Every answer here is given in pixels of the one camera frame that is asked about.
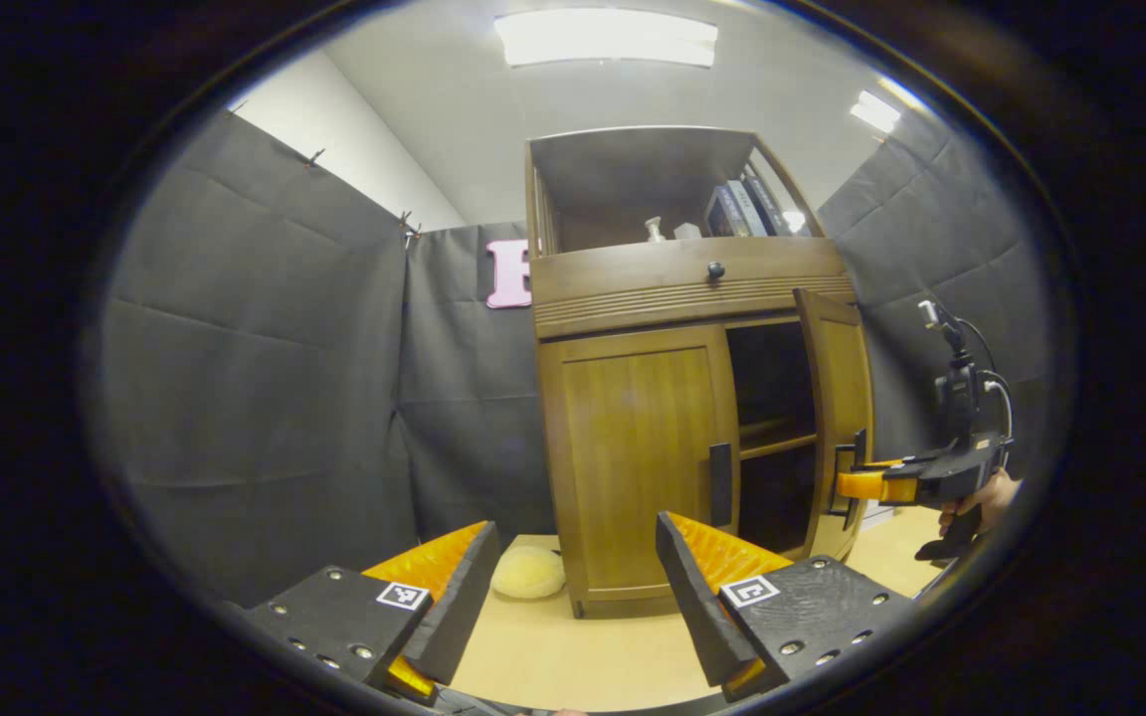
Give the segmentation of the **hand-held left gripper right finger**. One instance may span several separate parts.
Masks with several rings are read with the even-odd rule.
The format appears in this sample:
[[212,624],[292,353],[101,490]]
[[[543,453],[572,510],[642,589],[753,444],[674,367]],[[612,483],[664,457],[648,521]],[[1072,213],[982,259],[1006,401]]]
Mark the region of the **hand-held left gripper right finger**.
[[840,559],[791,561],[669,511],[657,513],[656,552],[704,678],[728,702],[819,680],[917,613]]

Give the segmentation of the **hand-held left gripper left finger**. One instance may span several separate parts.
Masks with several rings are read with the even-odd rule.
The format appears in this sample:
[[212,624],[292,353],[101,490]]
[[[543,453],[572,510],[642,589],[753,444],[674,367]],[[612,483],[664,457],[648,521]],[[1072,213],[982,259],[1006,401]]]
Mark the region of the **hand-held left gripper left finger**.
[[433,705],[460,669],[500,554],[496,524],[479,521],[364,571],[319,568],[241,615],[350,687]]

